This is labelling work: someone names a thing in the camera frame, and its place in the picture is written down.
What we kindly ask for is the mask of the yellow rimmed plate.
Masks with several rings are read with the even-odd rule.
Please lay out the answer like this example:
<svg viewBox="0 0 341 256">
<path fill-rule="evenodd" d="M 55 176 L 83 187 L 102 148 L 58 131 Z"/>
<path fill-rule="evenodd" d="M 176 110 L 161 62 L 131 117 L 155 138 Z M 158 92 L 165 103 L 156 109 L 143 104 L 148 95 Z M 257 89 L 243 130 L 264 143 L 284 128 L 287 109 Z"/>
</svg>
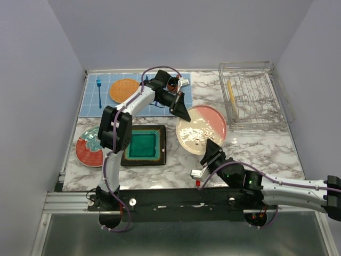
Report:
<svg viewBox="0 0 341 256">
<path fill-rule="evenodd" d="M 233 117 L 237 121 L 239 116 L 238 116 L 238 111 L 237 111 L 234 93 L 233 93 L 233 89 L 232 89 L 232 85 L 231 85 L 230 80 L 228 80 L 228 82 L 227 82 L 227 87 L 228 87 L 228 92 L 229 92 L 229 96 L 230 96 L 230 101 L 231 101 L 231 106 L 232 106 L 232 111 L 233 111 Z"/>
</svg>

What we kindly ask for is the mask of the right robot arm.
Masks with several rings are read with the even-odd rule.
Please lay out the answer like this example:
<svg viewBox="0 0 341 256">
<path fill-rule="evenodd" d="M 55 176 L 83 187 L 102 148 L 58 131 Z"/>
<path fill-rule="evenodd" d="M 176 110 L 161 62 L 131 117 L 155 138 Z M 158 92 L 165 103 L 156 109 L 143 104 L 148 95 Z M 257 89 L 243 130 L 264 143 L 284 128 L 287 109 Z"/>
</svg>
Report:
<svg viewBox="0 0 341 256">
<path fill-rule="evenodd" d="M 266 174 L 250 164 L 227 158 L 223 149 L 207 139 L 205 154 L 200 161 L 208 177 L 219 176 L 229 188 L 242 193 L 241 205 L 257 209 L 261 205 L 288 205 L 315 210 L 340 221 L 340 178 L 324 180 L 284 179 Z"/>
</svg>

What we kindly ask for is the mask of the teal and red plate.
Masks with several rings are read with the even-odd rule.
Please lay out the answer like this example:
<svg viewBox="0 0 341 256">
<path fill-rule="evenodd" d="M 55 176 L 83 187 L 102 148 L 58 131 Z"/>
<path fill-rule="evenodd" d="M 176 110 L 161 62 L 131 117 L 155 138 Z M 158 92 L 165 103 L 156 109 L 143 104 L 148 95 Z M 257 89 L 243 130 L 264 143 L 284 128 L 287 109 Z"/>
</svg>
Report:
<svg viewBox="0 0 341 256">
<path fill-rule="evenodd" d="M 99 127 L 86 130 L 78 138 L 75 145 L 77 159 L 88 167 L 101 167 L 103 162 L 103 148 L 98 139 Z"/>
</svg>

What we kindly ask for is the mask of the brown rimmed plate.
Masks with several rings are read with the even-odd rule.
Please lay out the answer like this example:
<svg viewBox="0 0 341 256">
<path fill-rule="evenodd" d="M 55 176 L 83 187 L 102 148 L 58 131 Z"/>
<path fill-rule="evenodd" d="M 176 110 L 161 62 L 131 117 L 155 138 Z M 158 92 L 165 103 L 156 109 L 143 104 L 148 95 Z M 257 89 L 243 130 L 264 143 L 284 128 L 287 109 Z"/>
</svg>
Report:
<svg viewBox="0 0 341 256">
<path fill-rule="evenodd" d="M 188 152 L 203 155 L 207 140 L 222 146 L 228 133 L 223 115 L 207 105 L 196 105 L 188 109 L 191 120 L 178 119 L 176 136 L 180 145 Z"/>
</svg>

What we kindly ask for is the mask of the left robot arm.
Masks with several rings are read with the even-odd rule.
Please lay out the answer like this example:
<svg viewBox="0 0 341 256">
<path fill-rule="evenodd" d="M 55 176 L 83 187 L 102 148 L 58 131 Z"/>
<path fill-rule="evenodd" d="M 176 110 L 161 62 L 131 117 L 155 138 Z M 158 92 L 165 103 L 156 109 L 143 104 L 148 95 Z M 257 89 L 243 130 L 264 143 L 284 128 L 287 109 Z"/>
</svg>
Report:
<svg viewBox="0 0 341 256">
<path fill-rule="evenodd" d="M 147 105 L 158 102 L 169 108 L 169 112 L 180 119 L 190 121 L 190 115 L 184 103 L 184 93 L 181 88 L 190 85 L 190 81 L 176 69 L 177 77 L 172 77 L 168 72 L 158 69 L 155 77 L 145 80 L 144 75 L 153 70 L 145 70 L 141 75 L 141 85 L 126 101 L 117 107 L 105 107 L 98 132 L 98 139 L 104 154 L 102 164 L 102 181 L 99 187 L 105 193 L 100 197 L 100 205 L 107 211 L 114 210 L 118 204 L 119 169 L 121 157 L 128 147 L 132 137 L 133 118 Z"/>
</svg>

